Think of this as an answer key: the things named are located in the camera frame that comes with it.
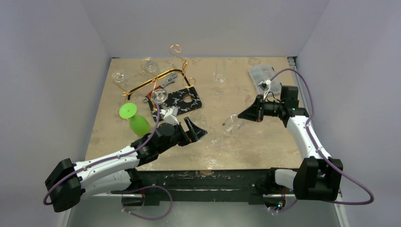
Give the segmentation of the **clear tall wine glass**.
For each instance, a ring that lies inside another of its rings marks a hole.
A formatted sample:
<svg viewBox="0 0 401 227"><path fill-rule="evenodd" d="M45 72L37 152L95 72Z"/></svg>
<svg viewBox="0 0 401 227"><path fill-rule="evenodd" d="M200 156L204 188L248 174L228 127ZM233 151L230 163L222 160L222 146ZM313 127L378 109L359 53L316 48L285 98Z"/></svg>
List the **clear tall wine glass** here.
<svg viewBox="0 0 401 227"><path fill-rule="evenodd" d="M217 144L222 142L225 138L234 136L243 125L243 119L240 119L237 114L231 114L216 126L216 133L211 137L212 144Z"/></svg>

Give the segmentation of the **clear champagne flute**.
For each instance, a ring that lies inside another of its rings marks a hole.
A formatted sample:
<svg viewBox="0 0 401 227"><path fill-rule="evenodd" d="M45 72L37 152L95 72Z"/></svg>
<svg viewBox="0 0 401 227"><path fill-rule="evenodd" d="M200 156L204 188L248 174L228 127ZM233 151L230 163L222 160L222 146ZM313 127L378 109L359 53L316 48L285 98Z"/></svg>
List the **clear champagne flute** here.
<svg viewBox="0 0 401 227"><path fill-rule="evenodd" d="M213 79L215 81L215 87L212 90L214 97L220 97L223 91L223 82L226 79L226 61L225 59L218 59L215 62Z"/></svg>

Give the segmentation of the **clear stemmed glass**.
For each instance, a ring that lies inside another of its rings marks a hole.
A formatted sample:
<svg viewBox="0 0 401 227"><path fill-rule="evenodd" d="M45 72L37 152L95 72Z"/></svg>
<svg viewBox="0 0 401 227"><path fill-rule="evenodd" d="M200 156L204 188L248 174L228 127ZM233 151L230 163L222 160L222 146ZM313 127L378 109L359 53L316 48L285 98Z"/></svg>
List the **clear stemmed glass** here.
<svg viewBox="0 0 401 227"><path fill-rule="evenodd" d="M163 88L155 89L150 95L153 104L158 104L161 109L166 110L167 106L165 104L168 98L168 92Z"/></svg>

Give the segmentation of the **green plastic wine glass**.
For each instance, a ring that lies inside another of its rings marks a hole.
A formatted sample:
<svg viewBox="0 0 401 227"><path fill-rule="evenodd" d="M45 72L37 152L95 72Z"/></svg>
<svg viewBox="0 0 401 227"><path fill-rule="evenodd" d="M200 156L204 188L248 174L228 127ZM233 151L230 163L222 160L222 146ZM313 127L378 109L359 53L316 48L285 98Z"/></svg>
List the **green plastic wine glass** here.
<svg viewBox="0 0 401 227"><path fill-rule="evenodd" d="M130 129L139 137L150 132L150 124L146 118L137 113L134 103L125 103L120 107L119 116L129 121Z"/></svg>

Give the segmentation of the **short ribbed clear goblet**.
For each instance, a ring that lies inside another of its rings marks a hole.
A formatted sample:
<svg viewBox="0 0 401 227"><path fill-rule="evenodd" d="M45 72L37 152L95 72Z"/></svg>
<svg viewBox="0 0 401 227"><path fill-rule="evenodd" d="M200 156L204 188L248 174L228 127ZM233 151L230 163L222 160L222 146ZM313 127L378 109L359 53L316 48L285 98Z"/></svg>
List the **short ribbed clear goblet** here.
<svg viewBox="0 0 401 227"><path fill-rule="evenodd" d="M159 73L158 64L151 57L142 60L141 68L149 73Z"/></svg>

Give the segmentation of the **clear round wine glass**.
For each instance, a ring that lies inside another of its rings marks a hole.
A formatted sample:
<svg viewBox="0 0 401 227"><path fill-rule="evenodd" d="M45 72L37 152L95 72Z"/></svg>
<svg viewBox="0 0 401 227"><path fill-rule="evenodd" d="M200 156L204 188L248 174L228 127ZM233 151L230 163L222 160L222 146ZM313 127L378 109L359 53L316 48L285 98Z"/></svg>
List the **clear round wine glass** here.
<svg viewBox="0 0 401 227"><path fill-rule="evenodd" d="M122 83L127 79L127 72L124 69L118 69L112 74L112 79L114 83Z"/></svg>

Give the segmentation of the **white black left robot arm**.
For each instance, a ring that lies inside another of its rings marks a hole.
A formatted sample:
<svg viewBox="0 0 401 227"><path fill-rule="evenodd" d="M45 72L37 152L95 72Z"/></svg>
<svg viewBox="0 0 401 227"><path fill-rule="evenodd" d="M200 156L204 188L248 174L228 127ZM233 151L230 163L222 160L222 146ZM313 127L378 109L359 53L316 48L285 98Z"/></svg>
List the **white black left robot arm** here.
<svg viewBox="0 0 401 227"><path fill-rule="evenodd" d="M66 211L84 196L92 196L93 190L98 189L95 183L109 176L113 185L122 184L121 191L138 192L141 187L139 178L129 175L118 180L115 174L150 163L174 146L187 146L207 135L205 129L196 126L188 117L184 122L187 131L180 123L162 123L151 133L110 155L76 163L70 158L61 160L45 180L47 193L43 204L52 206L57 213Z"/></svg>

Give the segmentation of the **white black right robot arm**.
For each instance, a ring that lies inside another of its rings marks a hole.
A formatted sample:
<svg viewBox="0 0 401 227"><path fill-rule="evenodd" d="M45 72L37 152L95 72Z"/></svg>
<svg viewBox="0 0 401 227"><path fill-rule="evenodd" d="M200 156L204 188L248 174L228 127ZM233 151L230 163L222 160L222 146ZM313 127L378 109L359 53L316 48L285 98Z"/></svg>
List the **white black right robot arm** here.
<svg viewBox="0 0 401 227"><path fill-rule="evenodd" d="M242 111L239 119L261 122L265 116L278 117L293 136L303 159L298 170L275 169L265 180L270 192L278 192L283 186L293 190L299 200L334 201L338 197L342 170L339 159L333 159L317 139L311 139L313 131L308 127L309 113L299 107L298 88L283 86L279 101L266 101L257 95L254 103Z"/></svg>

